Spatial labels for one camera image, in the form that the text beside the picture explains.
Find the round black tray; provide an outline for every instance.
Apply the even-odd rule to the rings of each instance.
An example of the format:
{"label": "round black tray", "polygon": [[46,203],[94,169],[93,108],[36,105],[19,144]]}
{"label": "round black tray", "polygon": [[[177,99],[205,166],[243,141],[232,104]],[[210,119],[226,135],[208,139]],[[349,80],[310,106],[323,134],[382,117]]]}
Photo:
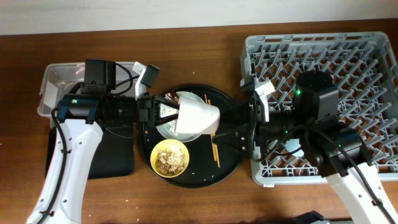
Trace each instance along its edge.
{"label": "round black tray", "polygon": [[[206,94],[211,104],[217,106],[220,112],[236,104],[226,93],[208,85],[184,85],[173,88],[173,90],[189,91],[198,95],[203,100],[205,100]],[[225,129],[226,127],[220,123],[218,131],[223,131]],[[147,165],[152,169],[149,161],[150,153],[155,145],[165,138],[156,128],[141,126],[138,130],[141,153]],[[217,162],[215,162],[213,158],[211,138],[208,134],[201,135],[196,140],[185,142],[184,145],[188,148],[190,161],[187,169],[181,175],[174,178],[164,178],[157,175],[156,172],[152,170],[161,179],[180,187],[199,188],[213,185],[227,178],[241,162],[241,156],[234,151],[218,147],[218,157],[220,159],[220,168],[218,168]]]}

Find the wire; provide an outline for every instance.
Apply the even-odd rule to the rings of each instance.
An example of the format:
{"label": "wire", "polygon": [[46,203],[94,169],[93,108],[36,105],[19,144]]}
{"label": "wire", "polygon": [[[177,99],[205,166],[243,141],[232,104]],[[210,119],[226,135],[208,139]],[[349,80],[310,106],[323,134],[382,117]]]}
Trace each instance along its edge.
{"label": "wire", "polygon": [[116,135],[116,136],[119,136],[119,137],[121,137],[121,138],[134,138],[134,136],[123,136],[123,135],[114,133],[114,132],[111,131],[109,128],[105,128],[105,130],[107,130],[109,133],[114,134],[114,135]]}
{"label": "wire", "polygon": [[119,64],[119,63],[116,63],[116,65],[117,66],[119,66],[121,69],[123,69],[124,71],[126,71],[127,72],[127,74],[129,75],[129,81],[130,81],[130,85],[129,85],[129,87],[127,87],[125,90],[123,90],[123,91],[121,91],[121,92],[119,92],[119,93],[110,93],[109,95],[111,95],[111,96],[120,96],[120,95],[122,95],[123,93],[126,93],[127,91],[129,91],[130,89],[131,89],[131,87],[132,87],[132,80],[133,80],[133,77],[132,77],[132,75],[131,75],[131,72],[128,70],[128,69],[126,69],[123,65],[121,65],[121,64]]}
{"label": "wire", "polygon": [[119,87],[119,86],[125,84],[126,82],[128,82],[128,81],[130,81],[130,80],[134,80],[134,79],[136,79],[136,78],[138,78],[138,77],[139,77],[139,75],[136,75],[136,76],[134,76],[134,77],[132,77],[132,78],[128,78],[128,79],[126,79],[126,80],[123,80],[123,81],[119,82],[118,84],[116,84],[115,87]]}
{"label": "wire", "polygon": [[286,152],[286,153],[274,152],[274,154],[277,156],[289,156],[289,155],[295,154],[296,152],[299,152],[300,150],[301,150],[301,146],[298,149],[291,151],[291,152]]}
{"label": "wire", "polygon": [[306,125],[298,125],[292,129],[289,130],[289,132],[287,134],[285,134],[284,136],[282,136],[279,140],[278,143],[270,150],[267,152],[267,154],[264,156],[264,160],[267,159],[272,153],[275,153],[276,149],[282,144],[282,142],[284,142],[290,135],[292,135],[294,132],[301,130],[301,129],[305,129],[307,128]]}
{"label": "wire", "polygon": [[51,201],[49,203],[49,206],[47,207],[46,211],[44,212],[42,218],[37,222],[37,224],[41,224],[44,222],[44,220],[50,215],[51,209],[54,206],[55,200],[57,199],[60,187],[61,187],[61,183],[62,183],[62,178],[63,178],[63,173],[65,172],[65,166],[67,164],[67,154],[68,154],[68,146],[67,146],[67,140],[65,139],[65,135],[63,134],[63,131],[61,129],[60,124],[58,123],[57,118],[55,117],[55,112],[58,111],[58,108],[54,108],[51,111],[51,118],[55,124],[56,129],[58,130],[58,133],[61,136],[61,141],[62,141],[62,165],[61,165],[61,169],[60,169],[60,174],[58,176],[58,180],[57,180],[57,184],[55,186],[55,190],[54,193],[52,195]]}
{"label": "wire", "polygon": [[77,93],[77,91],[80,89],[80,86],[83,82],[78,82],[76,83],[72,89],[70,89],[69,93]]}
{"label": "wire", "polygon": [[348,155],[346,151],[344,151],[343,148],[338,147],[337,144],[330,138],[327,134],[325,134],[323,131],[320,131],[318,129],[315,129],[313,127],[307,127],[311,131],[318,133],[320,136],[322,136],[324,139],[326,139],[328,142],[330,142],[337,150],[339,150],[342,155],[348,160],[348,162],[354,167],[355,171],[358,173],[359,177],[361,178],[363,184],[365,185],[366,190],[368,190],[369,194],[371,195],[372,199],[374,200],[375,204],[380,208],[381,212],[386,216],[386,218],[389,220],[390,223],[395,224],[394,219],[391,217],[390,213],[387,211],[387,209],[384,207],[383,202],[380,201],[376,194],[373,192],[371,186],[369,185],[368,181],[366,180],[365,176],[363,175],[362,171],[359,169],[359,167],[355,164],[354,160]]}
{"label": "wire", "polygon": [[304,129],[304,141],[305,144],[311,148],[310,141],[308,140],[308,128]]}

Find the black tray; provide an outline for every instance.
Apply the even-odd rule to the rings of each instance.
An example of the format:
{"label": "black tray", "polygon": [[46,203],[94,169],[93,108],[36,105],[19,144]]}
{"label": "black tray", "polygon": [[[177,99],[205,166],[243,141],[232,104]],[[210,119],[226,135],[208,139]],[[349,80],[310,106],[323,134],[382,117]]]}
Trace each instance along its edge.
{"label": "black tray", "polygon": [[[102,140],[94,153],[88,179],[121,177],[134,172],[134,129],[103,128]],[[57,130],[51,129],[45,175],[50,167]]]}
{"label": "black tray", "polygon": [[[226,93],[208,85],[184,85],[173,88],[173,90],[189,91],[198,95],[203,100],[205,100],[206,94],[207,98],[211,100],[211,104],[217,106],[220,112],[236,104]],[[227,127],[224,127],[223,124],[220,124],[218,131],[222,131],[226,128]],[[150,165],[150,154],[152,149],[165,138],[156,128],[141,126],[138,130],[140,151],[147,165],[152,169]],[[184,145],[188,148],[190,161],[187,169],[181,175],[174,178],[164,178],[157,175],[156,172],[152,170],[161,179],[180,187],[199,188],[213,185],[229,176],[241,162],[241,156],[239,154],[232,150],[218,147],[218,157],[220,159],[220,168],[218,168],[217,162],[215,162],[213,158],[210,135],[201,135],[196,140],[185,142]]]}

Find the plastic container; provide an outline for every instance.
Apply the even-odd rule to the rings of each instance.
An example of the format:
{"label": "plastic container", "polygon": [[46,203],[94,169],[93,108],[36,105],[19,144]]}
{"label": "plastic container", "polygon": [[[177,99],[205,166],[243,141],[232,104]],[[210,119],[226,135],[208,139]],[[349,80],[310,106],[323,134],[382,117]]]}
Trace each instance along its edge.
{"label": "plastic container", "polygon": [[[118,62],[131,71],[132,76],[139,75],[141,70],[146,68],[139,62]],[[37,112],[41,116],[51,118],[51,110],[54,108],[62,97],[69,93],[74,84],[82,82],[85,76],[85,63],[58,63],[47,66],[44,72],[40,95],[42,99],[37,108]],[[129,78],[129,75],[123,69],[116,66],[116,83]],[[112,93],[125,90],[129,86],[129,82],[117,87]],[[134,86],[124,95],[134,96]]]}
{"label": "plastic container", "polygon": [[[361,133],[381,180],[397,180],[398,66],[387,35],[257,35],[246,39],[241,54],[243,77],[270,79],[275,86],[270,112],[291,110],[295,78],[316,69],[331,74],[340,92],[340,120]],[[326,183],[300,156],[277,156],[251,167],[254,181],[265,187]]]}

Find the yellow bowl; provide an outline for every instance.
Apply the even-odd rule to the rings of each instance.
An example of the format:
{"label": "yellow bowl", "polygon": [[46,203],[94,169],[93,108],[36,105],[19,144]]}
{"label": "yellow bowl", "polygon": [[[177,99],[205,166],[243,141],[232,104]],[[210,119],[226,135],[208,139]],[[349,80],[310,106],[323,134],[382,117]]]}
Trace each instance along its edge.
{"label": "yellow bowl", "polygon": [[[175,174],[175,175],[164,175],[164,174],[160,173],[157,170],[157,165],[156,165],[156,160],[157,159],[156,158],[157,158],[157,155],[159,154],[159,149],[167,149],[167,148],[169,148],[171,150],[181,149],[182,152],[185,154],[185,157],[187,158],[187,165],[184,167],[184,170],[182,170],[178,174]],[[176,176],[182,174],[182,172],[185,171],[185,169],[188,167],[188,164],[189,164],[189,152],[188,152],[188,149],[182,142],[180,142],[178,140],[174,140],[174,139],[163,140],[163,141],[157,143],[157,145],[154,147],[154,149],[152,150],[152,152],[150,154],[150,165],[152,166],[153,170],[158,175],[160,175],[162,177],[166,177],[166,178],[176,177]]]}

